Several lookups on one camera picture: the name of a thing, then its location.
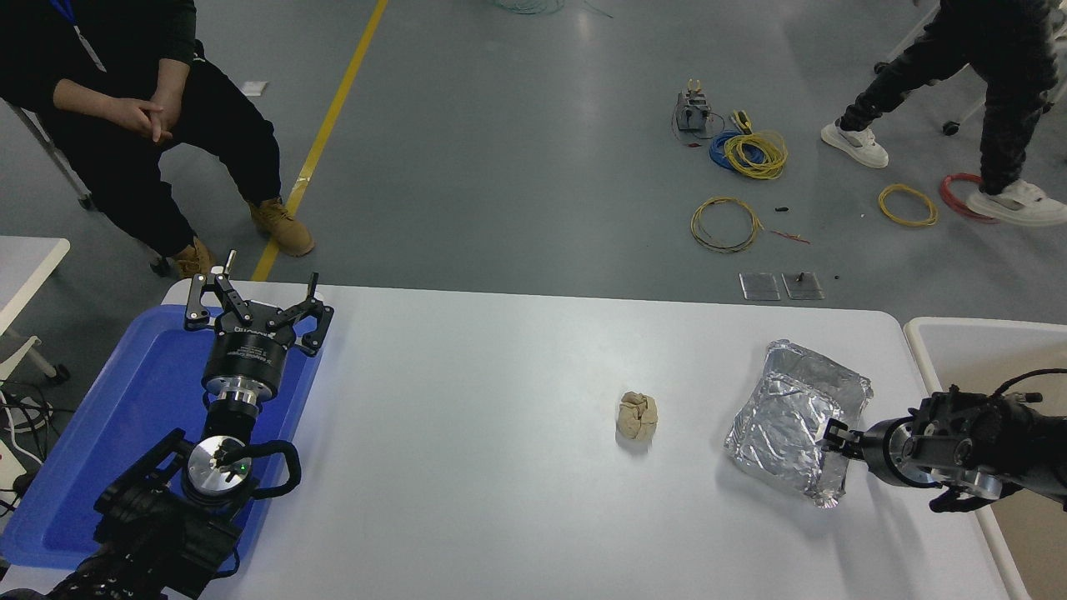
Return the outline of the person's right hand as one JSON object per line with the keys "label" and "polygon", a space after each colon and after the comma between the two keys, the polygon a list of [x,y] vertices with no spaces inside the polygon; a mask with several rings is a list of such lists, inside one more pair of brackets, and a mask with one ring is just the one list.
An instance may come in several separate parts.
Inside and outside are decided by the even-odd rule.
{"label": "person's right hand", "polygon": [[146,137],[153,142],[162,142],[170,137],[163,128],[160,113],[163,107],[136,98],[114,98],[111,102],[109,119],[123,129]]}

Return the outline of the person's left hand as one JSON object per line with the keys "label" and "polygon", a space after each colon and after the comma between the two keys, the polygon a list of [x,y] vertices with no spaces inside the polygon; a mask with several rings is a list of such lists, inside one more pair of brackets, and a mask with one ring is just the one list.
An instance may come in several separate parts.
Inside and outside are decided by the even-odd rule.
{"label": "person's left hand", "polygon": [[154,106],[148,113],[153,141],[168,140],[182,115],[184,88],[157,86],[150,102]]}

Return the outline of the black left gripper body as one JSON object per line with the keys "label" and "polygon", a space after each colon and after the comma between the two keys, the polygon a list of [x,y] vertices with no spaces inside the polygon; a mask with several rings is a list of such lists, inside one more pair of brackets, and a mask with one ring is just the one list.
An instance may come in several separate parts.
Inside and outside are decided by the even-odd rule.
{"label": "black left gripper body", "polygon": [[255,382],[258,394],[277,394],[288,350],[294,345],[293,326],[269,331],[261,322],[242,323],[235,312],[222,312],[214,330],[202,385],[220,394],[223,380],[244,378]]}

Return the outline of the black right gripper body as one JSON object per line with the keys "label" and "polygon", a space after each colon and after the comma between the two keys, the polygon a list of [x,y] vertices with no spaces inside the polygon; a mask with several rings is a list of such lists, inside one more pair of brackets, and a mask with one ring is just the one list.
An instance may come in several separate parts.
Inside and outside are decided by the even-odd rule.
{"label": "black right gripper body", "polygon": [[896,433],[907,433],[904,426],[910,425],[913,421],[911,417],[883,419],[861,435],[861,456],[869,473],[880,481],[896,487],[912,486],[912,481],[899,471],[894,460],[899,458],[899,451],[894,453],[891,443]]}

